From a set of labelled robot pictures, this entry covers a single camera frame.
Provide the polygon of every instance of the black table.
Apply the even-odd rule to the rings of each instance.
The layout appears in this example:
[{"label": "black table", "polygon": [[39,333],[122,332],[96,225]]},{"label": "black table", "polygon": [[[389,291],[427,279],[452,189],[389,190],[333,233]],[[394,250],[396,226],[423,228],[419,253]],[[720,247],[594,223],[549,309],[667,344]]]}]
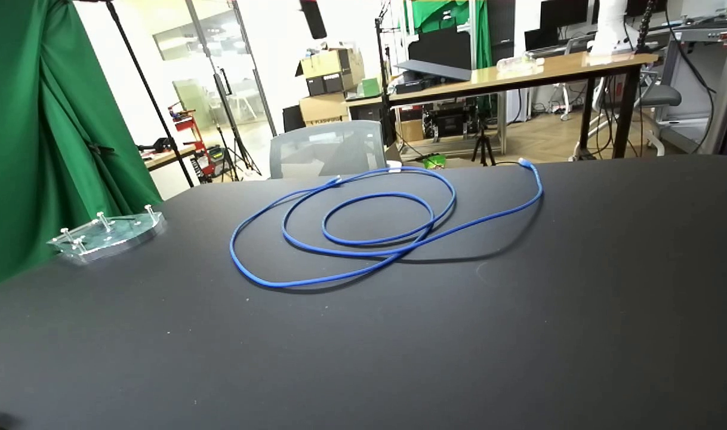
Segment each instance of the black table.
[{"label": "black table", "polygon": [[[30,428],[727,428],[727,158],[543,164],[544,199],[315,294],[249,283],[235,225],[314,180],[203,185],[170,228],[93,266],[54,261],[0,285],[0,413]],[[517,166],[445,171],[450,228],[528,199]],[[352,183],[448,193],[428,177]],[[416,204],[342,210],[333,232],[383,236]],[[282,210],[238,242],[271,280],[369,262],[284,243]]]}]

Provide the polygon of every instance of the glass door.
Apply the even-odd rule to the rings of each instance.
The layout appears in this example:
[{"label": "glass door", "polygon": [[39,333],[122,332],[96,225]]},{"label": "glass door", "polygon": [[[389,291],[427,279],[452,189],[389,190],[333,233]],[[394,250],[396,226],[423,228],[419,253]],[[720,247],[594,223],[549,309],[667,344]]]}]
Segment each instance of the glass door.
[{"label": "glass door", "polygon": [[[186,10],[187,22],[153,38],[180,99],[175,110],[194,111],[202,141],[230,149],[243,169],[240,177],[268,177],[276,131],[238,5],[231,0],[167,0],[164,8],[172,6],[176,12]],[[164,8],[159,9],[161,19]]]}]

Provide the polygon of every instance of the wooden floor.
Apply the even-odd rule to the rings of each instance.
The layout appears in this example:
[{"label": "wooden floor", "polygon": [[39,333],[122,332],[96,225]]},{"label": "wooden floor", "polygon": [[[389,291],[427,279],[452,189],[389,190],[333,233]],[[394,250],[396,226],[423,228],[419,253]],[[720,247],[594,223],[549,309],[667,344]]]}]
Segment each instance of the wooden floor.
[{"label": "wooden floor", "polygon": [[[657,152],[654,148],[648,148],[647,145],[640,148],[641,139],[639,137],[639,114],[635,113],[633,118],[633,127],[629,133],[629,141],[636,150],[636,155],[630,146],[626,148],[626,157],[636,157],[642,153],[642,157],[655,157]],[[552,163],[558,161],[567,161],[568,157],[573,155],[573,148],[578,141],[581,132],[581,111],[571,114],[571,119],[561,121],[560,115],[541,114],[528,122],[520,122],[511,124],[507,127],[507,152],[505,155],[497,155],[497,161],[516,161],[520,157],[527,158],[534,163]],[[488,131],[489,136],[495,134],[494,130]],[[590,152],[596,152],[596,145],[599,139],[600,147],[604,147],[609,137],[607,128],[601,130],[598,136],[590,139],[588,147]],[[432,140],[424,140],[420,142],[410,143],[413,149],[421,154],[440,153],[446,158],[472,158],[472,152],[475,149],[475,140],[469,139],[463,141],[461,136],[448,137],[442,139],[438,143],[432,143]],[[667,154],[673,152],[673,148],[666,146]],[[601,155],[604,158],[612,157],[612,145],[603,150]],[[418,154],[408,147],[405,148],[401,157],[404,161],[417,158]]]}]

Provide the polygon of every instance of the cardboard box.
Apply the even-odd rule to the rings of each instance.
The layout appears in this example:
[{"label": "cardboard box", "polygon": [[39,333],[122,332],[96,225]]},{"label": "cardboard box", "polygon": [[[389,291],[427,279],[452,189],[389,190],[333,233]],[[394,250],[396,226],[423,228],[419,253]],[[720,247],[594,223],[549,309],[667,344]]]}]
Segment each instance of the cardboard box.
[{"label": "cardboard box", "polygon": [[325,94],[300,100],[300,112],[306,126],[348,121],[344,94]]},{"label": "cardboard box", "polygon": [[418,142],[424,139],[424,130],[421,126],[421,119],[401,122],[401,137],[406,142]]},{"label": "cardboard box", "polygon": [[352,49],[322,51],[300,60],[295,76],[306,77],[311,96],[353,90],[364,78],[361,53]]}]

